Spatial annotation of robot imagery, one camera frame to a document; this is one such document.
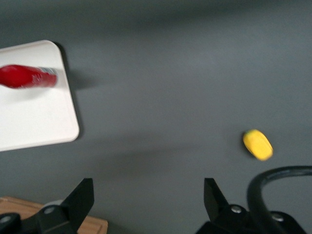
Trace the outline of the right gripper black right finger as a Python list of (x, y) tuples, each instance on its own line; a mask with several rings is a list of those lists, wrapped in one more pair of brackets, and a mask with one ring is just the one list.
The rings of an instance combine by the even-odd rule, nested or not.
[(198, 234), (257, 234), (249, 212), (240, 205), (229, 204), (213, 178), (204, 179), (204, 206), (209, 220)]

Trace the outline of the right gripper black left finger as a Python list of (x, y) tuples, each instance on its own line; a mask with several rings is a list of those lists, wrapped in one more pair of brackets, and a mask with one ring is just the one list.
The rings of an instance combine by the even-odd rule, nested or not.
[(22, 234), (76, 234), (94, 204), (94, 185), (84, 178), (62, 201), (51, 202), (22, 221)]

